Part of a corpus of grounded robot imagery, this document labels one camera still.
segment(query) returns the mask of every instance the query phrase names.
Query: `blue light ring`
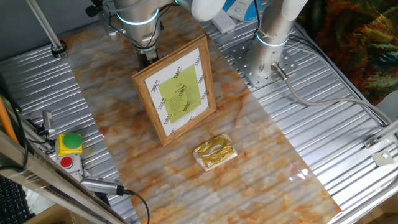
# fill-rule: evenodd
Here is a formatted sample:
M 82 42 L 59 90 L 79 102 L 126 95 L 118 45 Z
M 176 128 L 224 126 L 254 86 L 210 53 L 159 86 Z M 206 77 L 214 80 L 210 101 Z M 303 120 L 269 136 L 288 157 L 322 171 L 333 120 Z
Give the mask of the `blue light ring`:
M 134 25 L 134 26 L 138 26 L 138 25 L 144 25 L 147 24 L 148 22 L 153 21 L 157 15 L 159 14 L 159 10 L 156 10 L 156 13 L 154 16 L 152 16 L 150 19 L 148 19 L 147 21 L 142 21 L 142 22 L 129 22 L 127 20 L 122 19 L 122 17 L 120 17 L 120 15 L 118 14 L 119 19 L 124 22 L 125 24 L 129 24 L 129 25 Z
M 280 47 L 280 46 L 282 46 L 282 45 L 285 45 L 286 44 L 286 42 L 287 42 L 287 40 L 284 42 L 284 43 L 282 43 L 282 44 L 268 44 L 267 42 L 264 42 L 263 40 L 261 40 L 261 38 L 259 37 L 259 34 L 256 34 L 257 35 L 257 38 L 260 40 L 260 42 L 262 43 L 262 44 L 264 44 L 264 45 L 267 45 L 267 46 L 270 46 L 270 47 Z

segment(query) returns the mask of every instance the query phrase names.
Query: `gray cable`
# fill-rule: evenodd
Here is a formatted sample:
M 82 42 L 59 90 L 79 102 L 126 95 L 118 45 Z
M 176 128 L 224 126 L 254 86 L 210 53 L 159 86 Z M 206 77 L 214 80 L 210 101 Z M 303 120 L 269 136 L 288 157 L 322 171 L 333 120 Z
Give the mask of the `gray cable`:
M 149 1 L 149 0 L 143 0 L 143 1 L 139 2 L 139 3 L 135 3 L 135 4 L 131 5 L 131 6 L 128 6 L 128 7 L 125 7 L 125 8 L 121 8 L 121 9 L 106 9 L 106 8 L 103 8 L 103 9 L 106 12 L 123 12 L 123 11 L 129 10 L 129 9 L 133 9 L 135 7 L 138 7 L 138 6 L 146 3 L 147 1 Z
M 392 121 L 390 120 L 390 118 L 385 115 L 379 108 L 373 106 L 372 104 L 365 102 L 363 100 L 359 100 L 359 99 L 355 99 L 355 98 L 339 98 L 339 99 L 334 99 L 334 100 L 328 100 L 328 101 L 322 101 L 322 102 L 309 102 L 307 100 L 304 100 L 303 98 L 301 98 L 300 96 L 298 96 L 298 94 L 296 93 L 296 91 L 293 89 L 292 85 L 289 82 L 289 79 L 285 80 L 285 83 L 287 85 L 287 87 L 289 88 L 289 90 L 292 92 L 292 94 L 294 95 L 294 97 L 296 97 L 297 101 L 304 104 L 304 105 L 308 105 L 308 106 L 326 106 L 326 105 L 330 105 L 332 103 L 338 103 L 338 102 L 344 102 L 344 101 L 349 101 L 349 102 L 354 102 L 354 103 L 359 103 L 362 104 L 364 106 L 369 107 L 370 109 L 372 109 L 375 113 L 377 113 L 384 121 L 387 121 L 388 124 L 391 124 Z

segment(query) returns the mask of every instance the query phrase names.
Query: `marble-patterned mat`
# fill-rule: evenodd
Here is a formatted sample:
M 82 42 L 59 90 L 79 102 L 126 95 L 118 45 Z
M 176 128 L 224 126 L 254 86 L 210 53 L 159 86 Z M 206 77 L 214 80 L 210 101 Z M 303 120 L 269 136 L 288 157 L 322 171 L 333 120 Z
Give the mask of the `marble-patterned mat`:
M 162 18 L 159 55 L 205 31 L 179 7 Z M 247 89 L 210 38 L 217 111 L 162 147 L 131 80 L 131 43 L 100 23 L 64 38 L 75 78 L 123 184 L 143 196 L 151 223 L 327 223 L 340 208 Z M 204 172 L 194 148 L 228 133 L 238 157 Z M 141 223 L 146 210 L 132 204 Z

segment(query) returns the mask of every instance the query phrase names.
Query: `aluminum profile table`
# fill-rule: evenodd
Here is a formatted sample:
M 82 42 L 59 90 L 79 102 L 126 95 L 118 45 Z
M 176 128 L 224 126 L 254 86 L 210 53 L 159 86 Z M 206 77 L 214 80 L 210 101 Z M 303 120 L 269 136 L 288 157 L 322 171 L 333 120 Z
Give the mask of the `aluminum profile table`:
M 382 129 L 373 114 L 352 103 L 320 107 L 300 105 L 280 80 L 261 88 L 253 87 L 242 72 L 241 64 L 229 52 L 252 38 L 256 22 L 237 22 L 236 28 L 225 35 L 211 22 L 202 25 L 343 211 L 360 208 L 355 219 L 391 196 L 393 191 L 380 195 L 380 200 L 367 200 L 398 176 L 397 163 L 377 167 L 371 157 L 375 150 L 367 150 L 363 144 Z M 316 55 L 295 49 L 290 49 L 289 54 L 298 66 L 295 72 L 288 74 L 290 81 L 306 100 L 363 99 L 341 73 L 335 73 Z M 54 58 L 50 46 L 0 62 L 0 72 L 22 107 L 25 119 L 40 124 L 41 111 L 51 110 L 56 126 L 51 138 L 60 133 L 81 134 L 83 167 L 93 176 L 119 179 L 69 64 Z M 376 151 L 388 150 L 397 162 L 396 138 L 389 140 L 389 144 Z M 123 218 L 130 222 L 137 220 L 127 196 L 110 195 L 109 201 Z

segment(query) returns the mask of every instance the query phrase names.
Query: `colorful fabric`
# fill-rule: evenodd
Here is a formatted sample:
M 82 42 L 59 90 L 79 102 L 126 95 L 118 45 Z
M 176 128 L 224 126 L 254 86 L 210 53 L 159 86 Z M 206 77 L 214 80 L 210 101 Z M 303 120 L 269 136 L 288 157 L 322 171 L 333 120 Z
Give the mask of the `colorful fabric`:
M 310 0 L 300 18 L 372 104 L 398 90 L 398 0 Z

